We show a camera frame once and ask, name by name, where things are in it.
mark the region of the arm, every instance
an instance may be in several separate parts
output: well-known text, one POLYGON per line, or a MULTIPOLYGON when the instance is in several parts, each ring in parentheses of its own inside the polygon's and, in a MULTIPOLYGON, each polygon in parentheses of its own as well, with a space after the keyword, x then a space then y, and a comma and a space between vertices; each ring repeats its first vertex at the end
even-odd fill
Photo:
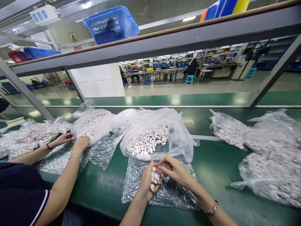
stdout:
MULTIPOLYGON (((215 206, 214 199, 208 194, 208 192, 191 176, 191 174, 184 168, 181 162, 170 156, 165 156, 159 163, 154 164, 163 173, 175 180, 177 183, 192 191, 198 202, 203 208, 203 211, 212 210, 215 206)), ((218 207, 215 213, 208 216, 213 226, 237 226, 236 223, 218 207)))
MULTIPOLYGON (((64 144, 68 141, 73 140, 72 138, 70 138, 72 136, 74 136, 72 133, 66 133, 66 134, 60 135, 56 140, 50 142, 48 144, 48 146, 50 148, 54 148, 56 146, 64 144)), ((39 161, 44 155, 48 154, 49 151, 50 151, 50 149, 48 149, 47 145, 44 145, 30 153, 27 153, 25 155, 20 155, 19 157, 15 158, 15 159, 11 159, 11 160, 9 160, 9 162, 33 165, 37 161, 39 161)))
MULTIPOLYGON (((70 157, 81 156, 89 143, 90 139, 87 136, 78 138, 73 146, 70 157)), ((63 212, 74 187, 80 161, 80 157, 68 160, 62 174, 52 186, 46 206, 35 226, 48 225, 63 212)))
MULTIPOLYGON (((151 163, 145 169, 138 191, 119 226, 139 226, 141 224, 146 205, 153 194, 153 192, 150 190, 151 170, 153 166, 154 162, 151 161, 151 163)), ((162 179, 160 178, 157 185, 155 186, 155 191, 158 191, 161 182, 162 179)))

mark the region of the factory floor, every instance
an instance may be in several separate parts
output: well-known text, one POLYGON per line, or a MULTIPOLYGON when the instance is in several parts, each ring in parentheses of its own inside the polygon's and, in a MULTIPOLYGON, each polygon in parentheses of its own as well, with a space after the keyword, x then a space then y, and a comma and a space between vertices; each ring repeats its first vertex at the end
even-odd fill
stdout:
MULTIPOLYGON (((232 81, 228 78, 210 79, 208 83, 194 81, 193 84, 185 84, 183 74, 178 73, 177 80, 159 81, 152 78, 151 85, 143 82, 125 86, 126 96, 154 96, 154 95, 176 95, 176 94, 213 94, 213 93, 241 93, 254 92, 262 81, 269 75, 269 71, 257 71, 253 78, 245 78, 244 81, 232 81)), ((301 74, 285 72, 277 80, 269 91, 291 91, 301 90, 301 74)), ((32 91, 37 99, 62 99, 77 98, 75 90, 67 88, 60 89, 58 86, 50 86, 32 91)), ((19 94, 7 95, 11 100, 24 100, 24 96, 19 94)))

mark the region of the dark blue shirt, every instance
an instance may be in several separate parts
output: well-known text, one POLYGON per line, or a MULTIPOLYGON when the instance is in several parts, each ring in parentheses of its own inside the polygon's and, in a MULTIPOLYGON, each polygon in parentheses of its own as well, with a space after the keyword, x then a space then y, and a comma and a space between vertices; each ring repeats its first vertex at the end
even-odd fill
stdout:
POLYGON ((194 64, 194 63, 191 63, 191 64, 189 64, 188 66, 187 66, 187 68, 188 68, 188 75, 194 75, 195 74, 195 72, 197 71, 197 68, 199 67, 199 64, 198 63, 196 63, 196 64, 194 64))
POLYGON ((49 193, 34 166, 0 163, 0 225, 35 225, 49 193))

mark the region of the yellow warning sign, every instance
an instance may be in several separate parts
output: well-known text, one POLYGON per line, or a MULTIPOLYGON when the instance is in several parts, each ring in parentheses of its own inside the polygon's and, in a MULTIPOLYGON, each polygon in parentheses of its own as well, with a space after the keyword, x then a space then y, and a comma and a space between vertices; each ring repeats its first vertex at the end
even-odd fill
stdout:
POLYGON ((77 38, 75 32, 71 32, 71 33, 69 33, 68 35, 69 35, 69 38, 70 38, 71 43, 76 43, 76 42, 78 42, 78 38, 77 38))

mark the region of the hand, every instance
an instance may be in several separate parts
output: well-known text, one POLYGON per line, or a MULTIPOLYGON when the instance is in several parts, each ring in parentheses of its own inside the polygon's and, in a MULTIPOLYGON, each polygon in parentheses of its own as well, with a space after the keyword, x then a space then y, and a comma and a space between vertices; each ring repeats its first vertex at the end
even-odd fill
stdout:
POLYGON ((61 144, 64 144, 68 141, 72 141, 74 140, 72 137, 74 136, 73 133, 66 133, 66 134, 63 134, 63 135, 60 135, 57 139, 55 139, 54 141, 50 142, 48 144, 48 146, 50 148, 54 148, 56 146, 59 146, 61 144))
MULTIPOLYGON (((141 182, 137 191, 138 195, 141 195, 142 198, 145 198, 148 202, 151 199, 153 192, 150 190, 151 186, 151 172, 154 166, 154 162, 151 161, 148 167, 144 170, 143 175, 141 177, 141 182)), ((155 186, 155 191, 158 191, 160 184, 162 183, 161 172, 156 168, 157 174, 159 175, 160 179, 155 186)))
POLYGON ((80 136, 79 138, 77 138, 76 142, 73 145, 73 149, 71 151, 71 155, 72 154, 81 155, 82 152, 89 145, 89 143, 90 143, 90 138, 87 135, 80 136))
POLYGON ((193 188, 195 182, 197 183, 182 163, 169 155, 162 158, 159 163, 154 163, 154 166, 188 190, 193 188))

